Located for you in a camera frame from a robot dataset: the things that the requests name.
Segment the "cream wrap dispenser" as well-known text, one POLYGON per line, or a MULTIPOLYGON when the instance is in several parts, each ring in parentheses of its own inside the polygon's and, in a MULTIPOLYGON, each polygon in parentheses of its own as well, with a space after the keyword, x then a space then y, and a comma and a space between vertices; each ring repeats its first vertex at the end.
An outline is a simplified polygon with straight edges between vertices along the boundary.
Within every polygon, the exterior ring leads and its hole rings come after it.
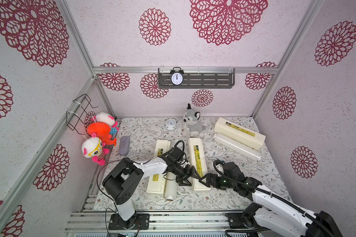
MULTIPOLYGON (((202 178, 207 174, 207 164, 202 140, 200 138, 189 138, 188 147, 190 151, 190 163, 195 167, 199 177, 202 178)), ((200 183, 198 179, 193 179, 192 188, 197 193, 208 192, 211 190, 210 187, 206 187, 200 183)))
MULTIPOLYGON (((171 142, 168 140, 157 140, 154 151, 154 158, 166 153, 171 149, 171 142)), ((146 192, 150 194, 162 195, 165 191, 165 179, 162 174, 154 174, 149 177, 146 192)))

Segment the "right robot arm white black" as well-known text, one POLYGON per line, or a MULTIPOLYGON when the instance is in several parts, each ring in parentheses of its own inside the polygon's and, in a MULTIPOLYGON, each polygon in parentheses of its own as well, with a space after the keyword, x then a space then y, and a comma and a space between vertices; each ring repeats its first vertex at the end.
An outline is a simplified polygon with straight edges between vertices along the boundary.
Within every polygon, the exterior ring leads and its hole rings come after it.
POLYGON ((304 209, 271 191, 252 177, 245 176, 235 163, 213 162, 215 174, 199 178, 206 187, 232 189, 251 201, 242 213, 230 217, 245 226, 244 233, 271 230, 284 237, 340 237, 336 222, 328 213, 304 209))

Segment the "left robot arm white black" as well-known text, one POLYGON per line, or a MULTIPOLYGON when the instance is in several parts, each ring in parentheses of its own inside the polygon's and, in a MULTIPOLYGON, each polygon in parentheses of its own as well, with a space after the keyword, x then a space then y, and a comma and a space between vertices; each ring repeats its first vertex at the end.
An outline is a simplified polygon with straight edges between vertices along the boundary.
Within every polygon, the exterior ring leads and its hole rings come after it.
POLYGON ((137 163, 124 158, 104 178, 102 185, 112 197, 121 220, 126 222, 135 216, 131 197, 142 179, 170 172, 176 176, 175 182, 179 186, 190 186, 190 178, 201 178, 196 168, 186 160, 184 149, 178 147, 180 143, 184 142, 178 141, 167 152, 146 162, 137 163))

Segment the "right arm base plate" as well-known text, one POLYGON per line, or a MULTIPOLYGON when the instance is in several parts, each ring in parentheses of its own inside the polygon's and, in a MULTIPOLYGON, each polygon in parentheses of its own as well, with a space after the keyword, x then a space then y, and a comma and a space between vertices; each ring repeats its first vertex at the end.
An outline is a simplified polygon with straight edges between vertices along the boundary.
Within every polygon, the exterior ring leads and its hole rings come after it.
POLYGON ((228 223, 232 230, 242 229, 247 232, 270 231, 270 229, 260 226, 255 220, 256 212, 262 208, 262 205, 251 203, 245 210, 229 212, 225 216, 228 218, 228 223))

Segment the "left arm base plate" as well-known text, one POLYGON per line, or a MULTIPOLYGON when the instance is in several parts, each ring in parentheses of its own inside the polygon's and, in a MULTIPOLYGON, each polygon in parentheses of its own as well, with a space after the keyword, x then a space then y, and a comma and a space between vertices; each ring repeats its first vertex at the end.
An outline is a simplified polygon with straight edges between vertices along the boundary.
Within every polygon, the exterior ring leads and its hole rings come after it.
POLYGON ((145 213, 135 213, 128 221, 124 221, 119 214, 112 214, 109 230, 124 231, 124 230, 148 230, 150 223, 150 215, 145 213))

